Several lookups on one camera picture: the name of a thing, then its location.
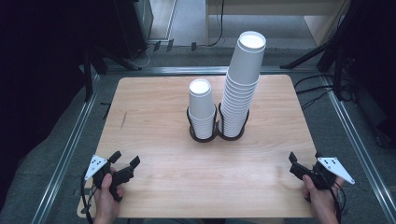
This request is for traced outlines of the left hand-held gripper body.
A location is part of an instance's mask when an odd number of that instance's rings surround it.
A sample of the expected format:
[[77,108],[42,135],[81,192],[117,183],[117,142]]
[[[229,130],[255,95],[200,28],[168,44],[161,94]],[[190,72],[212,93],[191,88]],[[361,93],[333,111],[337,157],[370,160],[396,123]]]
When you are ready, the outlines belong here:
[[122,197],[117,193],[117,186],[123,181],[121,171],[112,172],[111,164],[108,159],[104,159],[97,155],[93,155],[88,170],[85,174],[84,179],[93,179],[93,184],[97,188],[101,188],[102,181],[106,174],[112,175],[112,184],[110,186],[110,193],[112,194],[115,201],[120,202]]

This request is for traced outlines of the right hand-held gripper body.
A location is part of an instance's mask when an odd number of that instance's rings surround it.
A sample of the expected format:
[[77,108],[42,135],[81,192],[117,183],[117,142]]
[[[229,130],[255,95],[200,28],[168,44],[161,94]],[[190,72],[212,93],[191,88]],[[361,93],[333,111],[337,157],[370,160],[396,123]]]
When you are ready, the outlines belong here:
[[338,177],[351,185],[355,184],[355,179],[336,157],[317,158],[311,171],[311,179],[317,189],[330,189]]

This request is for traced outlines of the black wire double cup holder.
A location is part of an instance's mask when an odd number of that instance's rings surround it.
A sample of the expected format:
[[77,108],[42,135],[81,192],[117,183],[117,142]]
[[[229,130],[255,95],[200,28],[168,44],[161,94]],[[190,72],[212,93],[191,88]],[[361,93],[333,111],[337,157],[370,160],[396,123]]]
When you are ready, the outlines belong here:
[[210,142],[217,136],[226,141],[238,140],[244,134],[249,117],[249,111],[247,111],[243,120],[231,120],[226,116],[222,103],[219,103],[214,114],[208,119],[198,120],[194,118],[189,108],[187,108],[186,114],[190,124],[191,138],[200,143]]

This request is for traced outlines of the stack of white paper cups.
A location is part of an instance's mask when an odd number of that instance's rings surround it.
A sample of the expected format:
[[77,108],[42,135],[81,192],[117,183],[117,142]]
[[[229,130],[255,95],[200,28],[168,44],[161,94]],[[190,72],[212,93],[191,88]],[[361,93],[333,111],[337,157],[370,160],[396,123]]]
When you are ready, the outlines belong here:
[[213,135],[217,112],[209,81],[204,78],[193,80],[189,86],[189,94],[188,118],[193,133],[198,139],[208,139]]
[[245,31],[237,39],[219,106],[219,130],[228,138],[236,138],[246,123],[260,79],[265,45],[265,37],[254,31]]

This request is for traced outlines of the person's left hand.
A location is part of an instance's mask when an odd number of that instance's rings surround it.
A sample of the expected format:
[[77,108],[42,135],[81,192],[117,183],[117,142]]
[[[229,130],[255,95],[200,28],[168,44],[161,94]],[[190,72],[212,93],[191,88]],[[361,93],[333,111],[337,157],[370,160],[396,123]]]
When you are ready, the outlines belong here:
[[97,217],[117,218],[120,212],[120,204],[114,200],[110,193],[110,186],[112,184],[112,175],[106,174],[101,188],[94,193],[96,215]]

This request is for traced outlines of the person's right hand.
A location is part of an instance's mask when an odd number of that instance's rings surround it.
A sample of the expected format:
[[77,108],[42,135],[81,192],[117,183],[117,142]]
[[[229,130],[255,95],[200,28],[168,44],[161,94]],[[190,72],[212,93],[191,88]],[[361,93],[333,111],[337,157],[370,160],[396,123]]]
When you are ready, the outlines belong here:
[[333,195],[337,193],[337,187],[344,184],[341,177],[336,179],[331,193],[329,190],[319,190],[308,175],[303,176],[303,196],[310,200],[311,213],[315,218],[336,217],[337,212],[334,205]]

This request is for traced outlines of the black tape strip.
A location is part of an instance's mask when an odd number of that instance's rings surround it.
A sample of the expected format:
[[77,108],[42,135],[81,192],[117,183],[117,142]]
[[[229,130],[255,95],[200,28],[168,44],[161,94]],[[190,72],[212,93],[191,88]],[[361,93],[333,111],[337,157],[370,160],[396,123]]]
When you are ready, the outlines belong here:
[[106,120],[109,110],[110,110],[110,107],[111,107],[111,103],[100,103],[100,105],[103,105],[106,108],[106,112],[103,115],[103,120]]

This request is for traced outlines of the black metal stand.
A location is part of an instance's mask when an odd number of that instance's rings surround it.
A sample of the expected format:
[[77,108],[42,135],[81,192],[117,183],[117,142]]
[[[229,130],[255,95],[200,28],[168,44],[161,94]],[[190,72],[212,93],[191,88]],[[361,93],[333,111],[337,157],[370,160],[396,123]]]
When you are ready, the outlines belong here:
[[97,46],[86,46],[83,49],[83,73],[85,77],[85,101],[88,102],[93,96],[92,68],[99,74],[106,74],[108,71],[105,58],[110,59],[114,63],[132,71],[142,69],[142,65],[133,65],[115,54]]

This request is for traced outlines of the black tripod stand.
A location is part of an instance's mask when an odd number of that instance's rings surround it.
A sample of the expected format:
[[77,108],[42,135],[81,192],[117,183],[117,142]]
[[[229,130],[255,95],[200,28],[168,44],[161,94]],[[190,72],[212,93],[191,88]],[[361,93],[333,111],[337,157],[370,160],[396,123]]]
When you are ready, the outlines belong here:
[[338,23],[335,33],[332,37],[324,42],[321,46],[317,47],[306,53],[304,56],[296,59],[291,63],[280,65],[280,69],[293,69],[302,63],[314,58],[315,56],[322,54],[317,69],[319,72],[327,72],[333,63],[335,63],[333,87],[332,90],[339,101],[342,100],[341,95],[341,81],[342,81],[342,70],[343,70],[343,58],[345,52],[345,38],[347,27],[350,24],[350,20],[355,14],[355,0],[350,0],[348,9],[345,14],[341,14],[338,17]]

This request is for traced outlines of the black curtain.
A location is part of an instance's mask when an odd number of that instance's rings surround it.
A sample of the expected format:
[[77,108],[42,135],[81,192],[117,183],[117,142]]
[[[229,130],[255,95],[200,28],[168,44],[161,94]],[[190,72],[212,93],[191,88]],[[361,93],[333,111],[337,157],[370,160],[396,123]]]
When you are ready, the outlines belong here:
[[0,0],[0,209],[19,161],[88,83],[88,21],[105,0]]
[[396,149],[396,0],[351,0],[345,69],[381,147]]

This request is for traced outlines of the dark cabinet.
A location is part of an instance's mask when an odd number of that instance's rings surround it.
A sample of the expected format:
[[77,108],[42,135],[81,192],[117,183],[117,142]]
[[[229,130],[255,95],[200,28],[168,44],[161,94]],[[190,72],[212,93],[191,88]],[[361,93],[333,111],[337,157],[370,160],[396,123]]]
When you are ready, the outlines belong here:
[[114,0],[127,56],[145,50],[153,23],[150,0]]

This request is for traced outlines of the beige wooden desk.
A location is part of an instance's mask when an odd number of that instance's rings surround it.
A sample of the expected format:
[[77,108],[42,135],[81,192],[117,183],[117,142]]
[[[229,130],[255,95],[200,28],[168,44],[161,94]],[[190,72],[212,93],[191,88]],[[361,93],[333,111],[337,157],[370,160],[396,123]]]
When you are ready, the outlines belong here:
[[205,0],[205,42],[209,43],[209,16],[303,16],[317,46],[333,34],[351,0]]

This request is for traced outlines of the aluminium frame rail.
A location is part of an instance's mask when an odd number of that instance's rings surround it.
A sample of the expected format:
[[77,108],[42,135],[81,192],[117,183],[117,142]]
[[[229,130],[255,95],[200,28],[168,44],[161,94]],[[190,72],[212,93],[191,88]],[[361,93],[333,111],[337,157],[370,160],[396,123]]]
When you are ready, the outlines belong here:
[[345,104],[338,100],[333,91],[329,93],[329,97],[387,221],[389,224],[396,224],[396,201],[376,168],[366,145],[363,144]]
[[[144,67],[138,70],[128,70],[124,67],[110,67],[107,75],[124,77],[184,77],[184,76],[223,76],[228,71],[227,66],[176,66],[176,67]],[[315,66],[298,66],[292,69],[284,69],[280,66],[263,66],[261,75],[275,74],[315,74],[318,69]]]
[[67,139],[64,151],[60,159],[58,160],[58,163],[48,185],[46,186],[45,192],[42,196],[39,206],[35,211],[35,215],[31,221],[31,224],[45,224],[47,220],[50,209],[64,181],[66,171],[74,155],[78,141],[87,122],[88,116],[92,111],[92,107],[97,96],[97,88],[99,83],[100,76],[94,75],[92,79],[92,95],[84,102],[78,114],[78,119],[73,127],[70,136]]

